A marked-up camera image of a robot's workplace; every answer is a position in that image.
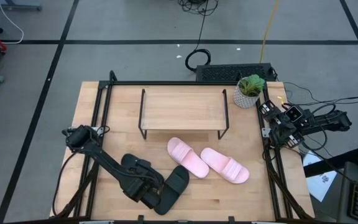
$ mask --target wooden shelf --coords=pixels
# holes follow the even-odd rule
[[[140,131],[229,128],[226,90],[210,93],[147,93],[142,90],[141,100]]]

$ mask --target wire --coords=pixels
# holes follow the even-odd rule
[[[287,83],[287,84],[291,84],[291,85],[294,85],[302,90],[306,90],[309,94],[310,94],[310,97],[315,100],[316,102],[311,102],[311,103],[293,103],[295,105],[298,105],[298,106],[311,106],[311,105],[316,105],[316,104],[320,104],[320,103],[325,103],[325,104],[330,104],[330,103],[335,103],[335,104],[340,104],[340,105],[348,105],[348,104],[354,104],[354,103],[358,103],[358,101],[356,102],[349,102],[349,103],[338,103],[339,101],[342,101],[342,100],[354,100],[354,99],[358,99],[358,96],[352,96],[352,97],[345,97],[345,98],[340,98],[340,99],[334,99],[334,100],[324,100],[324,101],[320,101],[320,100],[317,100],[316,98],[314,98],[312,92],[305,88],[305,87],[302,87],[302,86],[299,86],[295,83],[292,83],[292,82],[283,82],[283,83]]]
[[[207,0],[178,0],[178,4],[181,6],[183,12],[189,12],[191,14],[199,14],[203,16],[210,16],[215,9],[218,7],[218,0],[215,0],[215,6],[211,9],[208,9],[207,6],[205,6],[205,9],[200,10],[202,5],[206,3]]]
[[[18,28],[22,32],[22,37],[20,38],[19,41],[17,41],[17,42],[3,42],[3,44],[19,44],[19,43],[21,43],[23,41],[23,38],[24,38],[24,31],[18,25],[16,25],[13,21],[11,21],[11,19],[5,14],[5,11],[2,8],[1,3],[0,3],[0,9],[1,9],[1,12],[4,14],[4,16],[6,17],[6,19],[9,22],[11,22],[12,25],[14,25],[16,28]]]
[[[266,150],[263,151],[263,153],[262,153],[262,159],[263,159],[264,161],[272,162],[272,161],[276,158],[276,154],[274,154],[274,156],[273,156],[272,158],[270,158],[269,161],[266,160],[265,153],[270,153],[270,150],[271,150],[271,149],[266,149]]]
[[[302,158],[302,154],[301,154],[300,152],[296,151],[295,149],[290,149],[290,148],[288,148],[288,147],[284,147],[284,148],[296,152],[296,153]],[[309,155],[315,156],[314,154],[308,153],[308,152],[304,152],[304,151],[302,151],[301,149],[299,149],[299,151],[301,151],[301,152],[304,153],[304,154],[309,154]]]
[[[348,176],[346,176],[345,174],[343,174],[341,171],[339,171],[337,168],[335,168],[331,163],[329,163],[327,161],[326,158],[324,158],[322,155],[318,154],[316,151],[314,151],[313,153],[315,153],[318,157],[320,157],[320,159],[322,159],[332,170],[335,170],[335,172],[337,172],[338,174],[340,174],[341,176],[343,176],[344,178],[346,178],[348,181],[350,181],[353,184],[356,184],[355,181],[353,181],[352,179],[348,178]]]
[[[331,112],[333,112],[335,110],[335,104],[334,103],[331,103],[331,104],[326,104],[326,105],[323,105],[323,106],[320,106],[319,108],[315,109],[313,112],[311,112],[311,115],[313,116],[317,111],[327,107],[327,106],[333,106],[333,108],[331,109]],[[323,134],[324,134],[324,143],[322,145],[320,145],[320,147],[317,147],[317,148],[310,148],[305,142],[302,142],[302,146],[311,150],[311,151],[317,151],[317,150],[320,150],[322,149],[328,142],[328,136],[327,136],[327,132],[326,130],[324,130],[324,128],[316,121],[316,124],[321,128],[321,130],[323,131]]]
[[[206,0],[206,5],[205,5],[205,8],[208,7],[208,3],[209,3],[209,0]],[[201,23],[201,30],[200,30],[200,35],[198,36],[198,41],[197,41],[197,46],[194,50],[197,50],[199,44],[200,44],[200,41],[201,41],[201,34],[203,33],[203,28],[204,28],[204,21],[205,21],[205,17],[206,17],[206,14],[204,14],[203,16],[203,22]]]
[[[306,136],[306,137],[310,138],[312,141],[314,141],[315,143],[317,143],[320,146],[322,146],[322,144],[320,142],[318,142],[317,140],[313,139],[312,137],[310,137],[310,136]],[[323,149],[327,152],[328,155],[330,155],[331,157],[334,157],[331,153],[329,153],[329,151],[325,147],[323,147]]]
[[[262,60],[264,58],[264,51],[265,51],[265,44],[266,44],[267,34],[269,33],[270,26],[272,25],[274,14],[277,11],[277,7],[278,7],[278,0],[276,0],[276,4],[274,5],[272,15],[270,16],[270,19],[269,19],[268,24],[267,24],[267,28],[266,28],[265,35],[264,35],[264,41],[262,43],[262,50],[260,51],[259,63],[262,63]]]
[[[205,8],[208,7],[208,2],[209,2],[209,0],[206,0]],[[196,72],[196,68],[191,68],[189,66],[189,59],[195,53],[200,52],[200,53],[206,54],[208,59],[207,59],[207,61],[206,61],[206,63],[204,65],[209,65],[211,63],[211,53],[209,52],[209,50],[207,50],[207,49],[197,49],[199,44],[200,44],[200,41],[201,41],[201,34],[203,33],[205,17],[206,17],[206,14],[203,15],[203,23],[201,24],[201,30],[200,30],[200,35],[198,36],[197,46],[189,55],[187,55],[186,60],[185,60],[186,68],[189,69],[192,72]]]
[[[57,178],[57,184],[56,184],[55,194],[53,195],[53,200],[52,200],[52,212],[53,212],[53,215],[55,215],[55,216],[57,216],[57,212],[56,212],[56,209],[55,209],[55,201],[56,201],[57,192],[59,191],[60,179],[62,178],[63,170],[64,170],[64,168],[66,167],[68,161],[70,161],[70,159],[72,159],[72,158],[73,158],[75,155],[77,155],[77,153],[79,153],[79,152],[81,152],[81,151],[76,151],[76,152],[74,152],[73,154],[71,154],[71,155],[66,159],[66,161],[63,163],[62,168],[60,169],[59,176],[58,176],[58,178]]]

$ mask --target floor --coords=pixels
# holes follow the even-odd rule
[[[274,3],[220,1],[205,20],[200,44],[211,52],[211,64],[257,63]],[[48,217],[64,153],[60,131],[71,124],[82,81],[105,80],[110,70],[119,80],[195,80],[184,63],[203,18],[183,12],[176,0],[42,5],[40,12],[6,12],[25,37],[0,61],[6,77],[0,84],[0,205],[19,155],[25,162],[5,222]],[[21,35],[1,12],[0,26],[2,40]],[[306,87],[319,100],[358,96],[358,0],[281,0],[268,40],[264,62],[280,81]],[[205,60],[196,55],[190,65]],[[286,88],[292,102],[312,101],[307,91]],[[338,109],[353,125],[328,133],[333,155],[358,147],[358,104]],[[340,183],[337,177],[322,203],[313,200],[320,218],[336,217]]]

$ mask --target plant pot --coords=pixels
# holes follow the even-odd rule
[[[241,93],[239,84],[240,84],[240,82],[237,83],[236,89],[234,90],[235,104],[241,108],[253,107],[255,105],[256,101],[258,101],[259,95],[258,96],[245,96],[244,94]]]

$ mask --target black cable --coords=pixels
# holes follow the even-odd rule
[[[294,103],[298,106],[311,106],[311,105],[316,105],[316,104],[320,104],[320,103],[335,103],[335,104],[341,104],[341,105],[348,105],[348,104],[354,104],[354,103],[358,103],[358,101],[356,102],[349,102],[349,103],[337,103],[338,101],[342,101],[342,100],[354,100],[354,99],[358,99],[358,96],[353,96],[353,97],[345,97],[345,98],[340,98],[340,99],[334,99],[334,100],[324,100],[324,101],[320,101],[320,100],[317,100],[316,98],[314,98],[312,92],[305,88],[305,87],[301,87],[295,83],[292,83],[292,82],[283,82],[283,83],[288,83],[288,84],[291,84],[291,85],[295,85],[296,87],[302,89],[302,90],[306,90],[309,94],[310,94],[310,97],[315,100],[316,102],[311,102],[311,103]]]
[[[189,12],[191,14],[202,16],[210,16],[218,7],[218,0],[215,0],[216,4],[211,9],[208,9],[206,6],[205,9],[200,10],[202,5],[206,2],[207,0],[178,0],[178,4],[181,6],[183,12]]]
[[[354,180],[348,178],[348,176],[346,176],[346,175],[343,174],[341,171],[339,171],[337,168],[335,168],[335,167],[334,167],[332,164],[330,164],[330,163],[327,161],[327,159],[324,158],[322,155],[318,154],[316,151],[314,151],[313,153],[315,153],[318,157],[320,157],[332,170],[335,170],[335,172],[337,172],[338,174],[340,174],[341,176],[343,176],[344,178],[346,178],[348,181],[350,181],[351,183],[357,185],[357,183],[356,183]]]
[[[79,153],[79,152],[81,152],[81,151],[76,151],[76,152],[74,152],[73,154],[71,154],[71,155],[66,159],[66,161],[63,163],[62,168],[60,169],[59,176],[58,176],[58,178],[57,178],[57,184],[56,184],[55,194],[53,195],[53,200],[52,200],[52,212],[53,212],[53,215],[55,215],[55,216],[57,216],[56,209],[55,209],[55,201],[56,201],[57,192],[58,192],[58,190],[59,190],[60,179],[62,178],[63,170],[64,170],[64,168],[66,167],[68,161],[70,161],[70,159],[72,159],[72,158],[73,158],[77,153]]]
[[[205,8],[208,7],[208,2],[209,2],[209,0],[206,0]],[[206,56],[207,56],[208,59],[207,59],[207,61],[206,61],[206,63],[205,63],[204,65],[209,65],[209,64],[211,63],[211,53],[209,52],[209,50],[207,50],[207,49],[197,49],[198,46],[199,46],[199,44],[200,44],[200,41],[201,41],[201,34],[203,33],[205,17],[206,17],[206,13],[204,13],[204,15],[203,15],[203,22],[202,22],[202,24],[201,24],[201,30],[200,30],[200,35],[198,36],[197,46],[196,46],[196,48],[195,48],[189,55],[187,55],[186,60],[185,60],[186,68],[189,69],[189,70],[192,71],[192,72],[196,72],[196,68],[191,68],[191,67],[189,66],[189,59],[190,59],[190,57],[193,56],[195,53],[198,53],[198,52],[199,52],[199,53],[204,53],[204,54],[206,54]]]
[[[272,161],[276,158],[276,154],[274,154],[274,156],[273,156],[272,158],[270,158],[269,161],[266,160],[265,153],[270,153],[270,150],[271,150],[271,149],[266,149],[266,150],[263,151],[263,153],[262,153],[262,159],[263,159],[264,161],[272,162]]]
[[[306,137],[310,138],[312,141],[314,141],[315,143],[317,143],[317,144],[319,144],[320,146],[322,146],[322,144],[321,144],[320,142],[318,142],[317,140],[313,139],[312,137],[310,137],[310,136],[306,136]],[[329,156],[334,157],[331,153],[329,153],[329,151],[328,151],[325,147],[323,147],[323,149],[327,152],[327,154],[328,154]]]
[[[329,112],[333,112],[336,108],[335,104],[334,103],[330,103],[330,104],[326,104],[326,105],[323,105],[323,106],[320,106],[319,108],[315,109],[313,112],[311,112],[311,115],[313,116],[317,111],[327,107],[327,106],[332,106],[332,110]],[[317,147],[317,148],[310,148],[305,142],[302,142],[302,146],[311,150],[311,151],[317,151],[317,150],[320,150],[322,149],[328,142],[328,136],[327,136],[327,132],[326,130],[324,130],[324,128],[316,121],[316,124],[321,128],[321,130],[323,131],[323,134],[324,134],[324,143],[322,143],[322,145],[320,145],[320,147]]]

